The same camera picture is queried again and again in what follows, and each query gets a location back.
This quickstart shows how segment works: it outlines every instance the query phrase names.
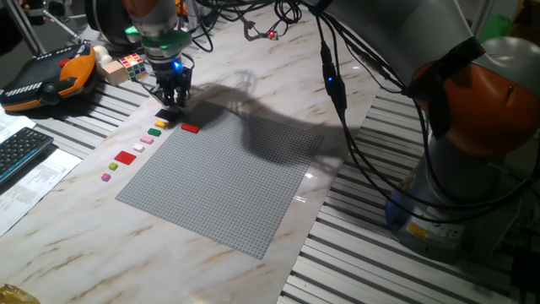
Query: white paper sheet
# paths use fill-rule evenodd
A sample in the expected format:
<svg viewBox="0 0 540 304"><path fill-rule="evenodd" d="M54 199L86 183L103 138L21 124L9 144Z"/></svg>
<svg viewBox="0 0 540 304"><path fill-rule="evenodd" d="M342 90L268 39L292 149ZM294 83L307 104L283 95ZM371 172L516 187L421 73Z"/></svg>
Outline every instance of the white paper sheet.
<svg viewBox="0 0 540 304"><path fill-rule="evenodd" d="M24 127L33 128L35 122L28 117L10 116L0 107L0 143Z"/></svg>
<svg viewBox="0 0 540 304"><path fill-rule="evenodd" d="M56 149L0 196L0 236L48 194L81 160Z"/></svg>

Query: yellow lego brick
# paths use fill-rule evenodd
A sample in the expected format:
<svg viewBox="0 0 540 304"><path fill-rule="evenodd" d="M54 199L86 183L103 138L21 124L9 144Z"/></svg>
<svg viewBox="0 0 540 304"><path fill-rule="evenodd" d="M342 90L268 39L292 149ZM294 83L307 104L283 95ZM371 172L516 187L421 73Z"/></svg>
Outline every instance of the yellow lego brick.
<svg viewBox="0 0 540 304"><path fill-rule="evenodd" d="M155 125L156 127L160 127L160 128L167 128L167 122L162 122L162 121L160 121L160 120L155 121L155 122L154 122L154 125Z"/></svg>
<svg viewBox="0 0 540 304"><path fill-rule="evenodd" d="M114 171L116 170L116 168L118 168L118 164L115 162L111 162L111 164L109 165L109 169Z"/></svg>

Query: blue led light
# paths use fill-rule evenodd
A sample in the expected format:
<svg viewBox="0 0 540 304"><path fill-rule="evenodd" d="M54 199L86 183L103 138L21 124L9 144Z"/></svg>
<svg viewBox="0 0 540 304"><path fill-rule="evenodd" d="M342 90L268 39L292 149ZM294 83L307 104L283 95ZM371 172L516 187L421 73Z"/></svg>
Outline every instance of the blue led light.
<svg viewBox="0 0 540 304"><path fill-rule="evenodd" d="M173 62L172 64L175 66L176 71L182 68L182 64L180 62Z"/></svg>

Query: rubik's cube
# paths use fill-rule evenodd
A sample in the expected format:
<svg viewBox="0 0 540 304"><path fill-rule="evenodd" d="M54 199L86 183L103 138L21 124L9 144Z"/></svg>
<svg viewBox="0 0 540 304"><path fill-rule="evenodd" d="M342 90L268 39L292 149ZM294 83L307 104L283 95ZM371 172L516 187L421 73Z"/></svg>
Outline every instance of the rubik's cube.
<svg viewBox="0 0 540 304"><path fill-rule="evenodd" d="M126 67L129 78L137 81L145 78L149 73L146 72L144 62L137 54L132 54L120 59L121 64Z"/></svg>

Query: pink lego brick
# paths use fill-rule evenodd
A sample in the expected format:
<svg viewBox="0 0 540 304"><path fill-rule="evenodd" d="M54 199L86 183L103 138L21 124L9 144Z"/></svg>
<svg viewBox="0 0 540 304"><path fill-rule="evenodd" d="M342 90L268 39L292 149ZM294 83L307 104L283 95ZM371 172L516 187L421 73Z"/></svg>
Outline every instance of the pink lego brick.
<svg viewBox="0 0 540 304"><path fill-rule="evenodd" d="M103 175L101 176L101 180L103 182L108 182L110 179L111 179L111 174L103 173Z"/></svg>
<svg viewBox="0 0 540 304"><path fill-rule="evenodd" d="M153 138L150 138L148 136L142 136L141 137L141 141L145 144L153 144L154 143L154 139Z"/></svg>

